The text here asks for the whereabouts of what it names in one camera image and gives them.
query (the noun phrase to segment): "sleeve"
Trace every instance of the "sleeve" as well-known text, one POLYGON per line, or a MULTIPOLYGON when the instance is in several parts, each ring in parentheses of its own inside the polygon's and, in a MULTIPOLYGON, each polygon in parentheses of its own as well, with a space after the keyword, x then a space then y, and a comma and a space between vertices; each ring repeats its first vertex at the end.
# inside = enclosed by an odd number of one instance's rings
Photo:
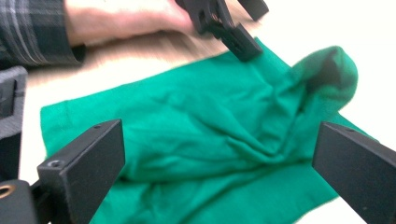
POLYGON ((0 69, 79 64, 84 53, 84 46, 69 45, 64 0, 0 1, 0 69))

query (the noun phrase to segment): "green cloth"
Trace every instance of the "green cloth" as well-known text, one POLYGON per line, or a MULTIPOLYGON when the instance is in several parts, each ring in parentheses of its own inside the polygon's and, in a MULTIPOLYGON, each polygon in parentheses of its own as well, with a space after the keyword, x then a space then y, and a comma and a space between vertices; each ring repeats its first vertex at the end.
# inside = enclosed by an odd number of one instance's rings
POLYGON ((290 67, 260 45, 42 108, 49 155, 122 119, 126 165, 92 223, 291 223, 337 196, 311 161, 321 121, 354 127, 338 110, 355 64, 330 47, 290 67))

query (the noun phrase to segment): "white surface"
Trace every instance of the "white surface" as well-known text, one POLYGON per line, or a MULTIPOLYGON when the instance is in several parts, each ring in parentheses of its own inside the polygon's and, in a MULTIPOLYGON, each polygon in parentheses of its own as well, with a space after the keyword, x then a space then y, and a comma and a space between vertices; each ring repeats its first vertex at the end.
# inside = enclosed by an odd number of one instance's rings
MULTIPOLYGON (((383 145, 396 149, 393 131, 396 127, 396 108, 393 105, 396 96, 394 3, 390 0, 265 2, 270 13, 261 20, 262 29, 252 29, 251 33, 290 65, 315 50, 341 46, 355 61, 360 73, 356 95, 341 111, 342 115, 383 145)), ((246 27, 254 26, 244 16, 232 16, 242 19, 246 27)), ((62 68, 59 71, 59 68, 49 68, 34 71, 29 76, 22 137, 22 179, 35 182, 35 168, 45 157, 39 129, 41 106, 149 77, 172 66, 225 50, 220 42, 209 41, 206 49, 197 47, 192 50, 193 55, 191 52, 188 55, 183 51, 188 47, 183 47, 182 43, 169 44, 170 40, 162 35, 154 38, 156 41, 149 44, 143 38, 133 40, 131 46, 126 45, 129 49, 117 44, 109 50, 92 49, 81 69, 62 68), (151 52, 159 47, 164 55, 175 55, 175 61, 169 63, 152 56, 151 52), (144 60, 134 55, 139 48, 145 48, 137 54, 145 56, 144 60), (117 58, 117 62, 105 60, 111 57, 117 58)), ((195 41, 181 39, 189 44, 195 41)), ((310 212, 299 223, 358 224, 363 221, 343 200, 336 199, 310 212)))

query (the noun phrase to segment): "skin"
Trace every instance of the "skin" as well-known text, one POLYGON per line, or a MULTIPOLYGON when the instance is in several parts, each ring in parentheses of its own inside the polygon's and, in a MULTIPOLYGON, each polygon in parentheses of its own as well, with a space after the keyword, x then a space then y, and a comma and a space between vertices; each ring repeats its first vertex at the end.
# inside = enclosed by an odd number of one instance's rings
POLYGON ((188 13, 175 0, 65 0, 64 7, 71 46, 163 30, 196 35, 188 13))

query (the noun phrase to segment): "person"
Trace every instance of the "person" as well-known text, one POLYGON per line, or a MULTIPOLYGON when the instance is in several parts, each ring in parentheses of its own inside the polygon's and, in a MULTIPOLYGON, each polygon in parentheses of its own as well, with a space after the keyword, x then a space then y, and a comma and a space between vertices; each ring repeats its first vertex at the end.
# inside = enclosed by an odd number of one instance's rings
POLYGON ((188 13, 175 0, 2 0, 0 70, 79 64, 84 45, 93 40, 161 30, 194 34, 188 13))

